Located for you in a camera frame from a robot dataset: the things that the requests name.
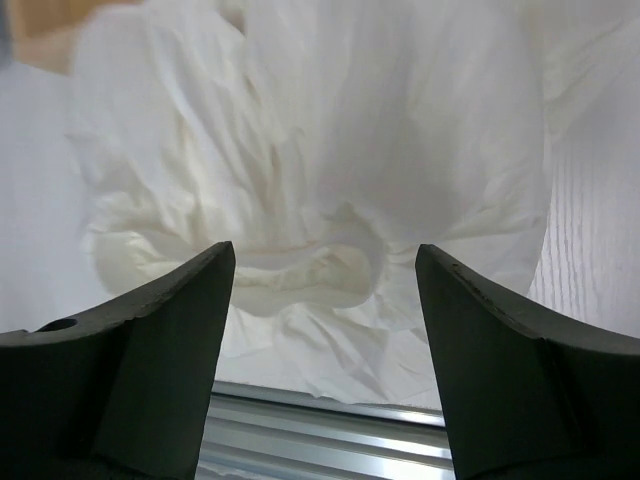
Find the white ruffled skirt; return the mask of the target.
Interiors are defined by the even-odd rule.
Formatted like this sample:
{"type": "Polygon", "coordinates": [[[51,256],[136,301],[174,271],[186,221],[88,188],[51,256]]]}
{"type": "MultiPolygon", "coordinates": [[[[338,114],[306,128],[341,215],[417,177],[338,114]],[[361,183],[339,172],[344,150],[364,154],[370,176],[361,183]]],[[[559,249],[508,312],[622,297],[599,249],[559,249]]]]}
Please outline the white ruffled skirt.
{"type": "Polygon", "coordinates": [[[119,295],[229,241],[217,376],[440,405],[418,249],[527,293],[553,148],[639,53],[635,1],[145,1],[73,55],[83,236],[119,295]]]}

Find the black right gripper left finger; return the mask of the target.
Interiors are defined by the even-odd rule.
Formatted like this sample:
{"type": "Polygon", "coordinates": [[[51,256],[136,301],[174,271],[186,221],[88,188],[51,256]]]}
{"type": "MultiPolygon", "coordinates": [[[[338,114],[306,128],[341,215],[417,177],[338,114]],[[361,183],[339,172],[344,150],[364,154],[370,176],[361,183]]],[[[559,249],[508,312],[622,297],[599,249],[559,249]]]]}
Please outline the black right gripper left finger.
{"type": "Polygon", "coordinates": [[[235,271],[228,242],[84,312],[1,337],[5,479],[191,479],[235,271]]]}

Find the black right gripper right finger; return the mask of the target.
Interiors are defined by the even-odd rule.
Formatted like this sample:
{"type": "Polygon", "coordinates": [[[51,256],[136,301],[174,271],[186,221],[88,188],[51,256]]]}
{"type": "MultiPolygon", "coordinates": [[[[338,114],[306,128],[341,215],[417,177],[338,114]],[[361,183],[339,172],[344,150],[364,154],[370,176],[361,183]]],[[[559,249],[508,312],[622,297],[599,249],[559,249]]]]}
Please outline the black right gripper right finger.
{"type": "Polygon", "coordinates": [[[415,270],[460,479],[635,479],[639,342],[550,310],[433,245],[415,270]]]}

